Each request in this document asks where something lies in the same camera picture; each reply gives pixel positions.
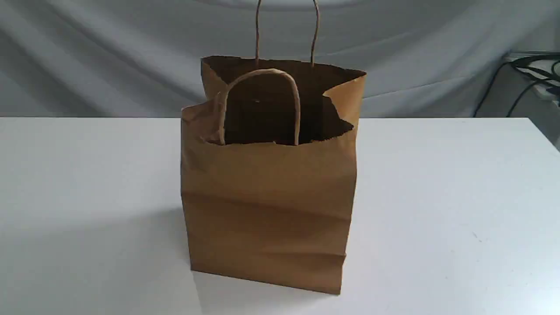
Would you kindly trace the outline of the brown paper bag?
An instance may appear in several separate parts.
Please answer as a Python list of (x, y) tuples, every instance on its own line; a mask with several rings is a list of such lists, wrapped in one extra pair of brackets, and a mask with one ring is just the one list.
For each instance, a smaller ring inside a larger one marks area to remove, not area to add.
[(206, 56), (181, 115), (181, 198), (193, 271), (339, 295), (366, 72), (310, 60)]

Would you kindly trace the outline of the grey backdrop cloth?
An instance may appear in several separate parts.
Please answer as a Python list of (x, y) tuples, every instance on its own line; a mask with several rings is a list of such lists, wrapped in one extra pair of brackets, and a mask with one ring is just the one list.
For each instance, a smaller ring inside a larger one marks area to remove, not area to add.
[[(2, 116), (178, 116), (204, 56), (254, 56), (256, 0), (3, 0)], [(469, 116), (557, 0), (320, 0), (318, 63), (364, 70), (363, 118)]]

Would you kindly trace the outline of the grey side table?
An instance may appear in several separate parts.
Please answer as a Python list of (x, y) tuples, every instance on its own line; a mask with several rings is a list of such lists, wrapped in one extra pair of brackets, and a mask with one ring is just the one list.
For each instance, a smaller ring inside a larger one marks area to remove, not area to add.
[(528, 118), (559, 148), (558, 51), (518, 51), (502, 58), (484, 88), (474, 118)]

